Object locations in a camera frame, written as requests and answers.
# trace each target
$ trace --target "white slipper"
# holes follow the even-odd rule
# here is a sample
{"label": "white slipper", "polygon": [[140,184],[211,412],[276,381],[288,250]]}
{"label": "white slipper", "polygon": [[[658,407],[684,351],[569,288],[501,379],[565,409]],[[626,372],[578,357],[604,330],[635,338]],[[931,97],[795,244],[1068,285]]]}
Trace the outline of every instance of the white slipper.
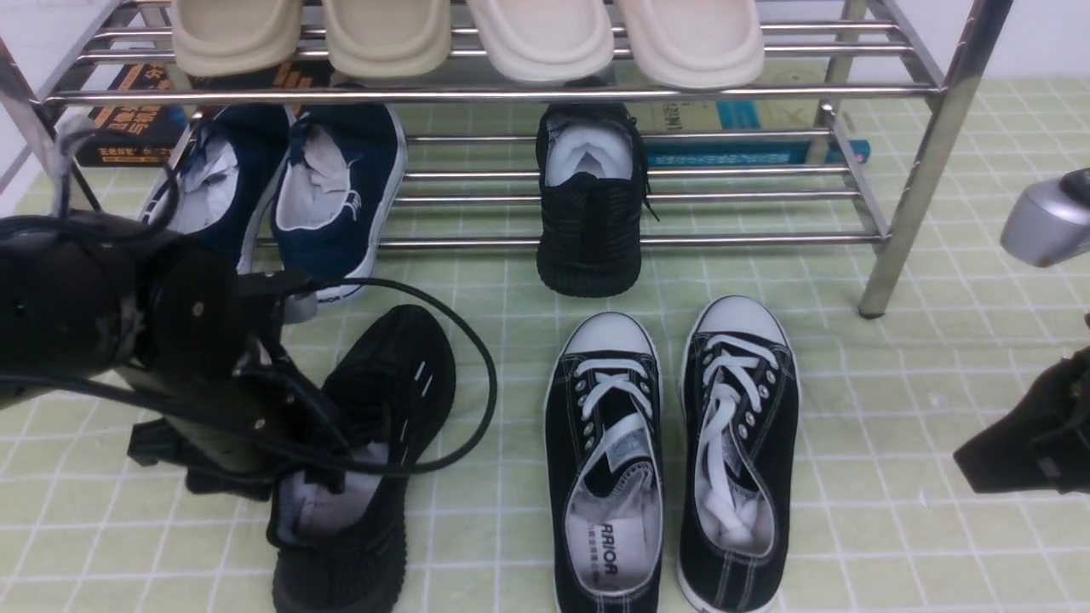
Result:
{"label": "white slipper", "polygon": [[450,0],[322,0],[329,62],[349,76],[425,74],[450,55]]}
{"label": "white slipper", "polygon": [[602,0],[465,0],[488,60],[524,83],[574,81],[613,61]]}
{"label": "white slipper", "polygon": [[751,83],[764,71],[764,35],[754,0],[616,0],[632,58],[652,81],[714,89]]}
{"label": "white slipper", "polygon": [[276,65],[299,46],[303,0],[174,0],[178,67],[193,76]]}

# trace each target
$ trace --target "black knit sneaker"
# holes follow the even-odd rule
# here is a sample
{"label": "black knit sneaker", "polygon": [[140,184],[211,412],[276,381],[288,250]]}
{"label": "black knit sneaker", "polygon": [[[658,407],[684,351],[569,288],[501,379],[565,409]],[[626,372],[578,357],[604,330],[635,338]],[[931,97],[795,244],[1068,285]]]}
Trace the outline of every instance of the black knit sneaker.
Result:
{"label": "black knit sneaker", "polygon": [[631,317],[583,322],[545,400],[554,577],[561,613],[653,613],[663,551],[662,378]]}
{"label": "black knit sneaker", "polygon": [[787,560],[799,380],[784,329],[728,296],[681,365],[686,497],[678,581],[702,613],[767,611]]}
{"label": "black knit sneaker", "polygon": [[550,106],[537,130],[537,169],[542,281],[577,298],[632,287],[640,277],[647,156],[625,105]]}
{"label": "black knit sneaker", "polygon": [[[359,461],[413,464],[450,413],[455,357],[425,309],[393,308],[374,323],[322,390],[350,421]],[[272,601],[280,613],[387,613],[405,573],[408,480],[349,473],[344,492],[277,483],[268,539],[279,549]]]}

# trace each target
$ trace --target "canvas sneaker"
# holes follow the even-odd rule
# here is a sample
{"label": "canvas sneaker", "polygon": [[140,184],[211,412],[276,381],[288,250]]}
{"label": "canvas sneaker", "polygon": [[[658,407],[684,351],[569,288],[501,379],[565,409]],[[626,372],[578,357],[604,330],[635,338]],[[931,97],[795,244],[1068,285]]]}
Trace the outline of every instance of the canvas sneaker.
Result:
{"label": "canvas sneaker", "polygon": [[632,287],[641,268],[647,157],[625,105],[550,106],[537,130],[537,167],[542,283],[577,298]]}
{"label": "canvas sneaker", "polygon": [[783,327],[742,296],[697,321],[681,365],[678,580],[703,613],[766,611],[787,558],[799,378]]}
{"label": "canvas sneaker", "polygon": [[[455,357],[427,310],[396,306],[372,325],[326,378],[359,461],[414,464],[455,399]],[[279,550],[279,613],[393,610],[405,574],[407,479],[348,473],[332,494],[296,472],[272,493],[268,540]]]}
{"label": "canvas sneaker", "polygon": [[545,400],[557,606],[654,612],[663,549],[662,378],[647,333],[620,313],[579,326]]}
{"label": "canvas sneaker", "polygon": [[[303,107],[272,209],[284,267],[316,279],[370,276],[405,160],[404,131],[385,105]],[[318,302],[360,289],[325,289]]]}
{"label": "canvas sneaker", "polygon": [[[198,123],[179,168],[178,211],[168,229],[192,235],[231,257],[240,274],[249,273],[262,220],[276,199],[291,121],[284,107],[240,105]],[[166,193],[164,185],[152,197],[144,223]]]}

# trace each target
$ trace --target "shoe rack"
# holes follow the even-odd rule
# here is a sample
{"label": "shoe rack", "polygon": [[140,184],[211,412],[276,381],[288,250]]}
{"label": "shoe rack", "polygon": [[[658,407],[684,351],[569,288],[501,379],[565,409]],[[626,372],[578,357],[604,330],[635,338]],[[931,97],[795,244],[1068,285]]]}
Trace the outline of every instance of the shoe rack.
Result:
{"label": "shoe rack", "polygon": [[[803,0],[761,0],[796,1]],[[244,103],[346,104],[373,101],[386,104],[445,104],[475,103],[591,103],[591,101],[656,101],[706,99],[764,99],[794,97],[820,99],[812,128],[777,131],[717,131],[707,133],[644,132],[647,142],[669,140],[753,141],[806,140],[811,143],[808,164],[799,166],[761,166],[724,168],[653,168],[651,181],[654,206],[671,204],[770,203],[782,204],[808,201],[841,201],[852,205],[859,214],[860,227],[855,231],[829,232],[776,232],[776,233],[717,233],[647,236],[643,242],[649,248],[719,249],[729,247],[831,245],[871,244],[876,261],[859,304],[859,312],[868,318],[884,314],[900,277],[909,251],[923,223],[938,181],[949,159],[954,143],[976,96],[984,68],[995,48],[1003,25],[1014,0],[973,0],[961,39],[950,65],[943,70],[922,44],[917,31],[898,8],[896,0],[844,0],[839,20],[791,21],[765,23],[762,29],[766,39],[766,57],[827,58],[828,69],[823,82],[786,86],[750,85],[718,92],[673,91],[650,86],[646,88],[607,87],[600,89],[565,89],[557,86],[531,86],[511,83],[502,88],[495,86],[464,86],[434,89],[383,88],[371,86],[365,91],[339,89],[255,89],[255,91],[201,91],[189,86],[189,80],[172,65],[170,27],[167,0],[124,0],[104,12],[99,23],[90,28],[68,56],[68,60],[52,75],[40,92],[33,91],[3,40],[0,40],[0,104],[14,119],[32,153],[47,169],[56,164],[53,155],[53,125],[66,108],[94,106],[179,105],[193,109],[202,105],[230,105]],[[308,0],[317,4],[318,0]],[[136,16],[145,25],[134,25]],[[456,27],[460,45],[451,57],[477,58],[487,61],[485,51],[476,40],[473,27]],[[301,47],[295,61],[326,61],[327,51],[320,47],[325,31],[322,27],[303,28]],[[614,26],[615,58],[630,59],[625,27]],[[802,36],[823,35],[822,43],[796,41]],[[122,49],[122,41],[152,41],[155,48]],[[861,83],[848,79],[855,58],[894,57],[907,68],[909,80],[904,83]],[[167,67],[177,89],[104,92],[85,89],[92,70],[100,64],[153,63]],[[867,178],[853,156],[846,156],[845,164],[824,164],[832,143],[841,151],[851,151],[847,131],[838,117],[840,100],[849,98],[922,98],[931,108],[931,120],[924,131],[916,163],[907,179],[900,202],[892,219],[882,213]],[[533,143],[534,134],[499,136],[464,136],[444,134],[410,134],[410,143],[440,144],[497,144]],[[175,152],[180,159],[183,146]],[[828,177],[843,178],[843,189],[776,189],[777,181],[787,178]],[[666,193],[654,189],[656,179],[764,179],[766,190],[747,189]],[[97,208],[98,203],[89,185],[78,173],[78,185],[87,204]],[[405,181],[516,181],[534,180],[536,170],[526,171],[459,171],[409,172]],[[404,196],[400,206],[444,206],[458,204],[528,205],[537,203],[535,195],[487,195],[475,199],[464,194],[450,196]],[[459,249],[513,249],[532,248],[537,237],[476,237],[476,238],[412,238],[388,239],[384,250],[459,250]]]}

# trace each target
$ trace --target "grid pattern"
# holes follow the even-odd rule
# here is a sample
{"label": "grid pattern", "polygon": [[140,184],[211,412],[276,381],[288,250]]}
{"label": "grid pattern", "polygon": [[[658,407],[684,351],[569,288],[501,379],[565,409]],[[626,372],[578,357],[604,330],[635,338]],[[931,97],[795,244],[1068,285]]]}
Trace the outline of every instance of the grid pattern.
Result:
{"label": "grid pattern", "polygon": [[[410,133],[532,132],[541,110],[399,109]],[[906,101],[850,103],[847,110],[872,141],[867,170],[892,213],[927,110]],[[1086,342],[1090,260],[1036,271],[1006,256],[997,239],[1022,188],[1090,166],[1088,132],[1090,82],[985,83],[879,322],[855,312],[873,263],[863,247],[656,252],[635,288],[597,301],[548,291],[525,252],[383,256],[378,276],[421,287],[465,316],[501,377],[496,421],[480,447],[411,482],[398,611],[555,611],[542,402],[561,342],[594,312],[628,312],[656,341],[671,385],[693,318],[725,293],[760,298],[779,316],[802,373],[778,611],[1090,611],[1087,500],[978,497],[950,459],[1043,368]],[[422,147],[411,157],[421,169],[533,167],[529,146]],[[93,170],[88,178],[111,211],[134,212],[153,175]],[[39,179],[21,209],[41,211],[48,200],[48,181]],[[694,230],[697,216],[702,230],[858,228],[848,203],[664,205],[658,214],[662,223],[647,231]],[[534,207],[407,208],[395,211],[388,235],[533,235],[538,223]],[[400,301],[371,289],[290,328],[286,341],[320,381]],[[485,396],[472,347],[459,335],[452,341],[457,404],[425,457],[469,436]],[[53,394],[0,412],[0,610],[271,611],[267,505],[192,496],[180,471],[135,467],[124,449],[137,413],[107,405]],[[670,570],[661,610],[686,611],[671,570],[683,482],[676,398],[667,398],[664,416]]]}

